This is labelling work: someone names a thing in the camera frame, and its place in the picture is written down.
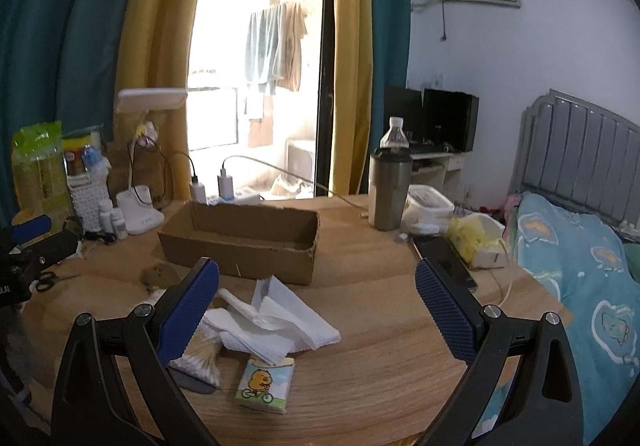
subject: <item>white cable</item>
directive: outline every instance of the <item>white cable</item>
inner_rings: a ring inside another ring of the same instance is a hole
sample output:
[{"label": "white cable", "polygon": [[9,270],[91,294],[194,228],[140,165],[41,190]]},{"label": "white cable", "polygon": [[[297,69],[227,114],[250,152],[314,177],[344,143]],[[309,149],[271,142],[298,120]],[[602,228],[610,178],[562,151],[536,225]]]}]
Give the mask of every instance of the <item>white cable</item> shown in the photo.
[{"label": "white cable", "polygon": [[225,162],[227,162],[228,159],[232,159],[232,158],[248,159],[250,161],[259,162],[260,164],[263,164],[265,166],[269,166],[270,168],[278,170],[279,172],[282,172],[282,173],[286,173],[287,175],[291,175],[292,177],[295,177],[296,179],[300,179],[301,181],[311,182],[311,183],[315,184],[316,186],[318,186],[319,188],[321,188],[322,190],[324,190],[324,191],[326,191],[328,193],[331,193],[335,197],[338,197],[340,200],[346,202],[349,206],[352,206],[353,208],[356,208],[359,211],[362,211],[364,209],[362,206],[358,206],[357,204],[351,202],[350,200],[347,200],[342,195],[338,195],[336,192],[329,190],[329,188],[327,188],[323,184],[320,184],[319,182],[313,181],[311,179],[307,179],[306,177],[302,177],[302,175],[297,175],[295,173],[291,173],[290,171],[287,171],[284,168],[280,168],[279,166],[271,164],[270,162],[266,162],[266,161],[262,161],[260,159],[256,159],[255,157],[249,157],[247,155],[230,155],[229,157],[225,157],[225,159],[222,161],[222,168],[223,169],[225,169]]},{"label": "white cable", "polygon": [[500,245],[504,249],[504,254],[507,257],[507,267],[509,268],[509,271],[511,273],[509,275],[509,288],[507,289],[507,293],[504,295],[504,298],[502,298],[502,301],[498,304],[498,307],[502,307],[502,304],[507,301],[507,298],[511,294],[511,287],[513,286],[513,267],[510,267],[510,264],[509,264],[509,260],[510,260],[509,252],[507,251],[507,248],[504,245],[504,240],[503,239],[500,239]]}]

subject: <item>white desk lamp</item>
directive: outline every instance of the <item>white desk lamp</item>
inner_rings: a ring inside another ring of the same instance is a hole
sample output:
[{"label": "white desk lamp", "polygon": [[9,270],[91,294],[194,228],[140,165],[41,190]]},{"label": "white desk lamp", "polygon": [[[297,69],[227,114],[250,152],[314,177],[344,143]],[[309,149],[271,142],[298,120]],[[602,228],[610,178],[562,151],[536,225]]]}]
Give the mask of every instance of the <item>white desk lamp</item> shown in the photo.
[{"label": "white desk lamp", "polygon": [[[118,92],[114,111],[117,114],[139,112],[143,122],[150,110],[177,110],[187,99],[186,89],[123,89]],[[116,203],[124,214],[127,232],[146,233],[164,222],[164,215],[153,208],[149,187],[132,186],[134,152],[138,138],[134,134],[129,150],[129,187],[116,195]]]}]

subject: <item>black scissors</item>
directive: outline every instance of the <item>black scissors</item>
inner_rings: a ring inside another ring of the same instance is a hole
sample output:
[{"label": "black scissors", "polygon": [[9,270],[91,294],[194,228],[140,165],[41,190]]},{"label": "black scissors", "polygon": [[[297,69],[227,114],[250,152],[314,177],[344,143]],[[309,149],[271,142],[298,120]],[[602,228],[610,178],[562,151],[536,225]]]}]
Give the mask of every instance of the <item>black scissors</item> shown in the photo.
[{"label": "black scissors", "polygon": [[40,279],[36,284],[37,292],[47,292],[58,282],[62,282],[63,280],[70,280],[71,278],[75,278],[76,276],[80,276],[79,274],[68,274],[65,276],[58,276],[54,272],[47,271],[43,272],[40,275]]}]

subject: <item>black phone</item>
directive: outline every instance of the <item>black phone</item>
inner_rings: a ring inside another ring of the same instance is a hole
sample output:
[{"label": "black phone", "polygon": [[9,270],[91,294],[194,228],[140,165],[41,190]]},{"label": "black phone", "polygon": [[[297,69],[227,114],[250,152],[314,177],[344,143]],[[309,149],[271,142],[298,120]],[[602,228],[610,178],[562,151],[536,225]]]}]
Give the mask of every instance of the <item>black phone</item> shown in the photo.
[{"label": "black phone", "polygon": [[478,284],[471,278],[464,262],[444,236],[412,235],[411,241],[420,258],[436,261],[453,280],[475,292]]}]

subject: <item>bed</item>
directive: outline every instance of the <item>bed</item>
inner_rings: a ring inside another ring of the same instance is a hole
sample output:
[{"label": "bed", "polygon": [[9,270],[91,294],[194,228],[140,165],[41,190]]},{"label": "bed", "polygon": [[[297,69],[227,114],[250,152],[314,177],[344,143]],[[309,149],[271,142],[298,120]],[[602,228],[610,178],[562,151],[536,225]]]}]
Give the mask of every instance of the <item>bed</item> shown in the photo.
[{"label": "bed", "polygon": [[[574,315],[566,332],[584,444],[615,444],[637,415],[640,284],[612,227],[640,217],[639,156],[640,128],[597,105],[550,90],[524,112],[509,240],[518,264]],[[508,389],[494,393],[477,433]]]}]

